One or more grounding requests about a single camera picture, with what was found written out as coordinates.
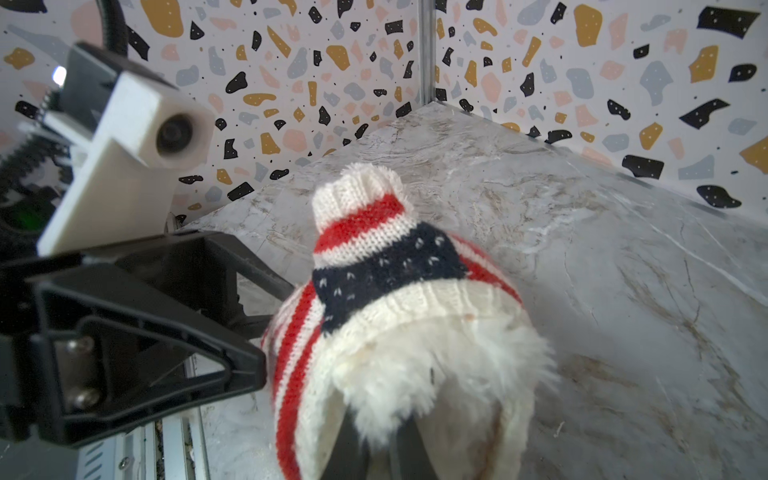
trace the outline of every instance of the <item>gray marble countertop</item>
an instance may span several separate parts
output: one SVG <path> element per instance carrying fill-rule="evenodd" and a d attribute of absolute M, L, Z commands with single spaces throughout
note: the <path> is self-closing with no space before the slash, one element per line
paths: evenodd
<path fill-rule="evenodd" d="M 485 248 L 551 340 L 562 380 L 538 395 L 521 478 L 768 478 L 768 231 L 440 104 L 190 227 L 302 283 L 312 193 L 354 161 Z M 276 310 L 240 287 L 247 313 Z M 203 411 L 213 480 L 281 478 L 265 392 Z"/>

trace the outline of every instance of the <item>knitted hat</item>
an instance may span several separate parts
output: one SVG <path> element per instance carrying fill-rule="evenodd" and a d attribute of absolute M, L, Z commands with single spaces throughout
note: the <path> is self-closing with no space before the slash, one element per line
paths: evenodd
<path fill-rule="evenodd" d="M 389 169 L 348 167 L 313 210 L 312 279 L 263 338 L 286 479 L 320 478 L 347 407 L 374 452 L 414 415 L 441 480 L 515 478 L 553 362 L 512 284 Z"/>

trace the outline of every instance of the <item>winter hat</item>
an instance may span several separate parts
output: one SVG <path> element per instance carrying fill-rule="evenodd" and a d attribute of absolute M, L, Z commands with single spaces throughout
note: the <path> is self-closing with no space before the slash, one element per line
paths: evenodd
<path fill-rule="evenodd" d="M 512 284 L 389 169 L 351 165 L 313 211 L 312 279 L 263 338 L 286 479 L 320 478 L 348 407 L 374 452 L 413 415 L 441 480 L 516 478 L 553 362 Z"/>

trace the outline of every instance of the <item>white light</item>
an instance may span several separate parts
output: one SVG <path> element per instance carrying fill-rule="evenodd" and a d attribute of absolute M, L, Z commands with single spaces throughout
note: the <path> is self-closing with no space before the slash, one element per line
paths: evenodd
<path fill-rule="evenodd" d="M 64 84 L 64 79 L 67 77 L 67 69 L 64 67 L 56 67 L 53 70 L 53 82 L 61 87 Z"/>

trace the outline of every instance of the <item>terrazzo wall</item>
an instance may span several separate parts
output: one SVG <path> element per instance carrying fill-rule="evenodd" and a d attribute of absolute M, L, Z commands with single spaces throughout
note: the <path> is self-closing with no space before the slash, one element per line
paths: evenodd
<path fill-rule="evenodd" d="M 768 223 L 765 2 L 435 6 L 439 100 Z"/>
<path fill-rule="evenodd" d="M 120 3 L 129 58 L 217 115 L 207 163 L 179 179 L 171 209 L 186 221 L 321 161 L 419 102 L 412 0 Z M 33 118 L 54 86 L 51 74 L 70 45 L 101 44 L 101 22 L 92 0 L 0 0 L 0 7 L 7 151 L 22 138 L 19 121 Z"/>

